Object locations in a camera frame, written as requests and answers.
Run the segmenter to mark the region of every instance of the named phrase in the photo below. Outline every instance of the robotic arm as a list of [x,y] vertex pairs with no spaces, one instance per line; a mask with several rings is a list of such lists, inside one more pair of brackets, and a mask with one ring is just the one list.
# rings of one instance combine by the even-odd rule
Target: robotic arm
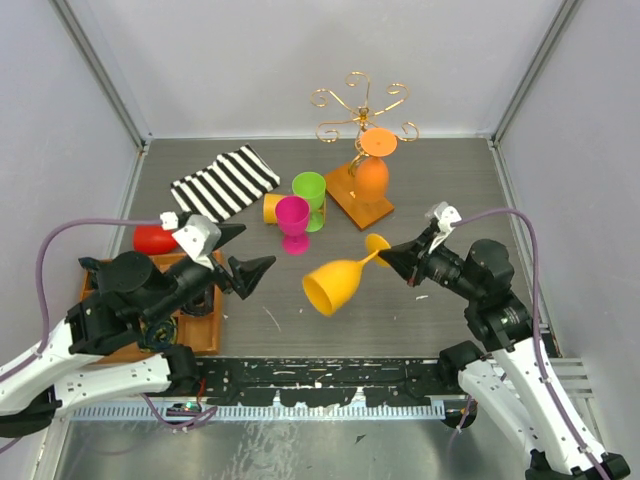
[[[381,251],[380,257],[409,286],[429,278],[469,302],[464,311],[469,329],[504,369],[518,397],[504,387],[469,341],[440,352],[442,380],[477,399],[524,452],[527,480],[606,478],[602,472],[610,479],[626,478],[630,474],[626,461],[606,452],[588,431],[553,372],[544,345],[535,339],[534,319],[511,290],[514,269],[506,247],[478,240],[463,260],[444,245],[461,220],[456,209],[443,202],[427,219],[429,225],[418,238]],[[576,441],[576,432],[584,444]],[[589,457],[599,462],[599,468]]]
[[[173,345],[146,360],[81,371],[133,342],[143,332],[216,285],[245,299],[275,257],[228,260],[228,272],[212,256],[245,230],[244,225],[216,225],[200,215],[164,213],[163,228],[186,256],[161,273],[139,252],[125,252],[111,262],[81,259],[96,283],[95,291],[71,308],[52,330],[37,359],[0,383],[0,437],[17,438],[46,428],[56,416],[108,398],[168,389],[189,392],[200,380],[193,352]],[[0,367],[7,372],[36,353],[39,344]]]

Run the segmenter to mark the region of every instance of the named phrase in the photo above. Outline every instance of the wooden tray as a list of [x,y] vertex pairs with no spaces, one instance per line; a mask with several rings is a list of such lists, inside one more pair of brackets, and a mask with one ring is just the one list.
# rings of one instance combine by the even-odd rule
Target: wooden tray
[[355,223],[356,227],[362,231],[392,213],[394,206],[386,198],[370,204],[356,202],[353,195],[353,177],[349,175],[350,163],[345,163],[334,171],[327,173],[324,179],[327,182],[329,196],[335,200],[344,213]]
[[[170,253],[167,255],[152,255],[153,263],[160,269],[166,271],[171,265],[184,257],[184,253]],[[220,252],[214,252],[215,259],[223,262]],[[196,355],[217,355],[220,350],[220,325],[222,319],[223,293],[214,287],[213,313],[204,317],[191,317],[183,313],[175,312],[178,317],[178,340],[182,345],[191,347]],[[86,274],[83,282],[81,299],[89,295],[92,290],[89,288],[89,275]],[[138,349],[137,344],[132,343],[117,352],[103,358],[98,363],[131,363],[143,360],[153,353],[143,353]]]

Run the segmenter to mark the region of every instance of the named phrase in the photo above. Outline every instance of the white mark on table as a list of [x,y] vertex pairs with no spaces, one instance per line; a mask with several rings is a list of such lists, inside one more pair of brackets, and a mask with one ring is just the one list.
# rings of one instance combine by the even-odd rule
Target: white mark on table
[[274,317],[271,312],[269,310],[267,310],[267,307],[262,307],[264,309],[265,312],[267,312],[267,315],[269,315],[271,317],[271,320],[273,320],[273,323],[276,324],[276,327],[278,327],[278,331],[282,332],[282,329],[280,328],[280,324],[278,323],[278,321],[276,320],[276,317]]

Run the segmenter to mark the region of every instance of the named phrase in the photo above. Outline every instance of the green cup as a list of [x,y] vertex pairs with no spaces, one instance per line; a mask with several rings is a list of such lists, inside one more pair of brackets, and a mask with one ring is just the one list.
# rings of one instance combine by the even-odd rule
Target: green cup
[[307,232],[317,232],[324,226],[324,215],[319,212],[324,204],[327,182],[316,172],[303,172],[293,179],[293,194],[304,198],[311,207],[311,219]]

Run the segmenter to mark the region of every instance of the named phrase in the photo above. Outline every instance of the orange disc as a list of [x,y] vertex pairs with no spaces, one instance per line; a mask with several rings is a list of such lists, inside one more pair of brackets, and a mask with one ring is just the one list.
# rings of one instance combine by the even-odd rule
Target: orange disc
[[360,145],[371,157],[386,157],[396,149],[398,139],[386,128],[372,128],[360,136]]

